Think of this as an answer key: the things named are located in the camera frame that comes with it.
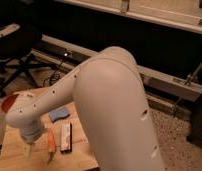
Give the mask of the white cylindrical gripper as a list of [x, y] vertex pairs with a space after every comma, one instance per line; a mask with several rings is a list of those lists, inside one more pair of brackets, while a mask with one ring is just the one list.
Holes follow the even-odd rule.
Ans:
[[34, 148], [34, 142], [42, 136], [43, 132], [44, 124], [41, 121], [35, 121], [27, 127], [20, 129], [21, 138], [29, 145], [27, 158], [30, 158]]

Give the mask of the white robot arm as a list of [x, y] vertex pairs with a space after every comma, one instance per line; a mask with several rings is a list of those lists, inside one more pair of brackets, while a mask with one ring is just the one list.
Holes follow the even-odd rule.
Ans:
[[40, 117], [72, 102], [101, 171], [165, 171], [138, 65], [124, 48], [90, 57], [41, 95], [17, 101], [8, 125], [33, 142]]

